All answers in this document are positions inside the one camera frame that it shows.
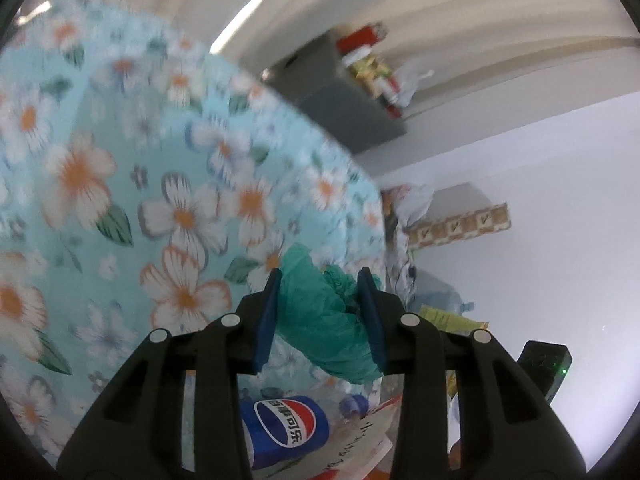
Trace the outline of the snack packets on cabinet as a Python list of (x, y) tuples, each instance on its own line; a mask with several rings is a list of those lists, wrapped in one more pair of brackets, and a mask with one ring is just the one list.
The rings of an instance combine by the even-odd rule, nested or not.
[(372, 99), (379, 102), (390, 116), (401, 118), (400, 85), (394, 71), (382, 58), (373, 53), (371, 46), (362, 46), (347, 53), (342, 57), (342, 63), (358, 84)]

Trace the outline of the white plastic bag on cabinet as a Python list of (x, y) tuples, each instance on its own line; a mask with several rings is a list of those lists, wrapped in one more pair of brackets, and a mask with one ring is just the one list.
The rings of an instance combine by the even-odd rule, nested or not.
[(421, 67), (416, 61), (408, 61), (394, 71), (394, 77), (398, 83), (397, 105), (406, 108), (410, 105), (413, 96), (419, 89), (421, 81), (434, 76), (434, 70)]

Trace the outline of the floral blue bed quilt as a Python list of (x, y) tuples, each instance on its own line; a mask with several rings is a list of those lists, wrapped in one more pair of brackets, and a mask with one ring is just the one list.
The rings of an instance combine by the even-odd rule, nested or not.
[(47, 463), (151, 330), (233, 311), (297, 243), (382, 274), (380, 193), (250, 74), (110, 0), (2, 49), (1, 393)]

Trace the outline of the pepsi plastic bottle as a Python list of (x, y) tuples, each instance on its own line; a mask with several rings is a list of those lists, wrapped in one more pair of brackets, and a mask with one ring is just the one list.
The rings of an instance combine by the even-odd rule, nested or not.
[(250, 468), (261, 470), (322, 448), (370, 403), (362, 394), (320, 393), (242, 401), (240, 409)]

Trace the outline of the red thermos bottle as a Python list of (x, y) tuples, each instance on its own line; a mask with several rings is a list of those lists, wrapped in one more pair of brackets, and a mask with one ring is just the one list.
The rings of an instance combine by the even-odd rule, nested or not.
[(361, 47), (372, 47), (378, 44), (386, 38), (387, 34), (388, 29), (382, 22), (367, 24), (337, 40), (336, 48), (341, 55), (346, 55)]

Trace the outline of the green plastic bag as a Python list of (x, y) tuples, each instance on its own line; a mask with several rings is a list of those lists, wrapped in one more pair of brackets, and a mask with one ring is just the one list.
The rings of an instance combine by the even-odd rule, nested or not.
[(280, 271), (279, 335), (326, 374), (355, 385), (380, 378), (355, 278), (335, 264), (318, 268), (299, 243), (288, 248)]

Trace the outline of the red white paper package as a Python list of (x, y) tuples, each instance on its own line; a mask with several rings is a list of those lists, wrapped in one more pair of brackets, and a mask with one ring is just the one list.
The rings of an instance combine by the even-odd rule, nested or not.
[(255, 479), (364, 479), (392, 450), (387, 435), (399, 413), (394, 396), (356, 422), (337, 431), (329, 442), (293, 463), (255, 471)]

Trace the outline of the beige curtain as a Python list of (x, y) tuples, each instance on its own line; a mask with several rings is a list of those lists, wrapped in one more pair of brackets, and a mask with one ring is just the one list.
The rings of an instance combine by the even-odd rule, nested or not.
[[(24, 0), (32, 13), (53, 0)], [(255, 72), (329, 30), (388, 31), (389, 61), (434, 70), (434, 84), (495, 65), (634, 47), (620, 0), (115, 0), (184, 29)]]

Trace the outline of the grey bedside cabinet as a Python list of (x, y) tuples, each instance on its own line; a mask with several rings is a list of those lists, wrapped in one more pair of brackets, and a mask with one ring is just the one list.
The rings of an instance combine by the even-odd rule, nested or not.
[(404, 136), (405, 123), (348, 72), (336, 42), (335, 32), (310, 40), (269, 67), (266, 84), (354, 154)]

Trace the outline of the patterned cardboard box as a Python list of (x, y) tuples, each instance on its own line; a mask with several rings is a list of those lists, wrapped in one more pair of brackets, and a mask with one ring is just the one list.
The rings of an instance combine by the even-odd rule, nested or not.
[(408, 234), (408, 247), (412, 250), (444, 246), (464, 240), (495, 234), (512, 226), (507, 203), (491, 206), (465, 214), (425, 221), (411, 228)]

